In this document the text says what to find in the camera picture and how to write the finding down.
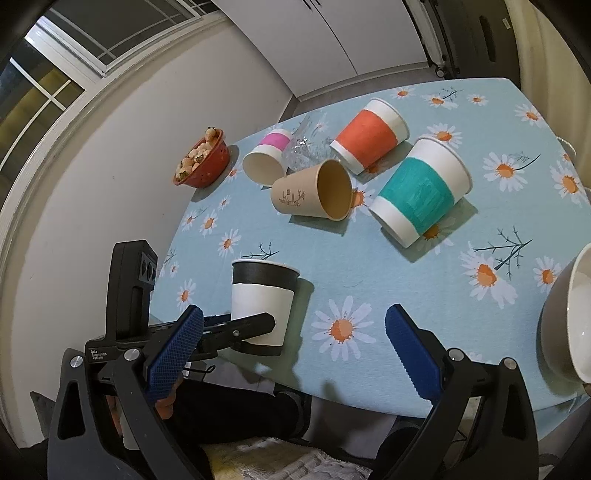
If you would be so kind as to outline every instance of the cabinet door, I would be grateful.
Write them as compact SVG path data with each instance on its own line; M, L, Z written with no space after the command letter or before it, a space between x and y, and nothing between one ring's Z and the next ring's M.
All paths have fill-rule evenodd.
M356 76L312 0L214 0L296 96Z
M426 61L402 0L312 0L360 75Z

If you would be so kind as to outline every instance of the daisy print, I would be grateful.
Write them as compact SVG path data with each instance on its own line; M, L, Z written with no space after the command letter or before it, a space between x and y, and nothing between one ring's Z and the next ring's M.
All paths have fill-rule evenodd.
M538 282L538 286L542 293L549 293L552 285L556 281L556 277L562 272L559 263L554 263L554 258L544 257L536 258L538 268L534 268L534 278Z
M466 99L468 99L468 101L470 103L472 103L473 105L478 105L478 106L486 106L486 104L488 103L488 100L486 99L486 97L484 95L480 95L478 93L472 93L471 95L468 95L466 97Z
M230 203L230 200L232 199L232 197L230 197L229 195L226 195L222 201L220 202L220 204L217 206L217 211L219 212L220 210L223 210L224 208L226 208L228 206L228 203Z
M433 138L437 138L442 142L447 142L453 148L457 148L462 144L462 132L456 132L456 127L448 127L447 124L433 125L427 127L429 134Z
M238 235L238 230L230 230L230 234L227 233L222 237L222 241L219 242L220 248L217 249L219 256L226 258L228 252L234 253L234 246L240 241L242 235Z
M444 217L435 223L417 240L418 250L429 252L435 250L435 254L441 253L441 245L453 247L453 242L447 236L453 232L452 226L456 223L454 217Z
M517 168L515 160L507 155L501 155L501 158L490 152L488 157L484 158L484 165L482 166L485 170L490 173L485 173L484 178L488 181L499 181L499 190L504 192L518 191L523 188L523 185L527 184L527 180L521 175L517 174L518 170L525 167Z
M573 203L579 206L582 203L589 203L579 176L573 173L568 166L563 167L559 161L556 161L556 166L558 169L550 167L550 173L556 182L554 188L558 190L560 196L562 198L569 197Z
M236 176L242 172L242 169L239 168L237 165L234 165L234 168L228 172L228 176L224 179L224 181L234 181Z
M323 340L319 352L324 353L330 349L330 357L333 362L340 356L344 361L349 359L349 351L356 359L361 358L358 341L363 343L375 343L375 338L360 332L373 324L363 320L371 312L369 303L363 303L357 310L351 313L353 297L348 296L343 303L343 309L339 310L334 300L329 300L329 308L332 315L316 310L319 322L312 323L312 327L321 331L312 336L312 340Z
M457 108L457 103L452 102L450 99L442 98L441 95L423 95L423 100L429 102L429 106L435 108L443 107L448 110Z
M537 125L539 128L544 125L544 119L532 105L516 105L515 116L520 117L522 122L529 122L530 125Z
M367 216L371 216L368 206L371 205L371 196L375 193L375 190L369 190L367 185L364 185L353 178L351 178L351 186L353 187L351 210L349 211L351 220L356 221L357 211L360 211Z
M195 219L197 218L197 212L195 210L193 210L191 213L189 213L184 219L183 219L183 223L182 223L182 228L181 230L183 232L186 232L187 230L190 230L191 227L193 226L193 222L195 221Z
M463 262L462 267L466 269L464 275L471 278L469 283L474 287L470 292L471 297L480 301L490 292L500 309L505 307L505 302L511 305L515 303L517 292L499 275L492 257L485 258L484 254L478 254L468 243L468 252L461 252L460 260Z
M191 295L195 292L195 282L191 278L185 280L183 286L177 293L177 307L183 312L193 301Z
M170 276L172 278L177 276L178 273L178 262L173 263L172 265L170 265Z
M217 213L213 210L207 217L205 217L199 231L203 236L206 236L207 234L212 233L212 230L215 227L217 227Z
M414 96L414 87L398 87L394 89L394 93L392 94L392 98L397 100L404 100L408 97Z

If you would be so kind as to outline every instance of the light blue tablecloth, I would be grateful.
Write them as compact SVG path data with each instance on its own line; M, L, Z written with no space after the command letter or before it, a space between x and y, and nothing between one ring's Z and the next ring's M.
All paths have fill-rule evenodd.
M277 358L224 351L234 363L329 400L424 416L430 403L418 397L384 330L387 308L401 303L447 348L484 362L515 358L535 410L580 395L579 385L549 371L537 333L551 282L591 241L589 202L550 128L508 80L449 80L323 108L312 149L322 151L374 96L407 120L410 143L353 179L360 204L347 220L278 215L269 191L241 167L264 132L244 138L224 179L196 190L161 259L151 313L173 321L189 302L205 314L228 312L232 260L270 249L272 260L301 271L285 351ZM295 129L301 120L281 126ZM434 238L403 250L367 205L425 133L457 149L474 187L439 231L428 232ZM331 328L338 319L343 328Z

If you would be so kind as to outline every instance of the white wall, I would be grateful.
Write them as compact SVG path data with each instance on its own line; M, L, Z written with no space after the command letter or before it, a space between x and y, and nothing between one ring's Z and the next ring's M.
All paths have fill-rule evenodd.
M42 439L29 392L55 398L64 350L104 334L114 243L146 239L162 261L194 192L173 186L176 163L208 125L230 144L290 97L224 21L148 63L76 131L34 193L2 291L2 395L21 446Z

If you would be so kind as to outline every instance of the paper cup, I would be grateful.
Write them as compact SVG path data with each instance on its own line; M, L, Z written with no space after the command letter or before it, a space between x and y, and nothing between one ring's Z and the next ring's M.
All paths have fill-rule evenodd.
M278 179L271 189L271 201L278 212L330 220L347 216L352 195L349 174L336 160Z
M285 177L287 160L283 158L283 151L290 140L291 133L282 128L276 128L265 135L242 162L242 168L248 178L270 187L276 179Z
M446 143L422 135L369 211L404 248L472 189L472 177Z
M270 333L243 340L232 348L251 355L281 355L300 272L280 263L250 258L234 260L232 267L232 320L265 312L275 319Z
M372 98L330 144L356 175L408 139L408 125L388 102Z

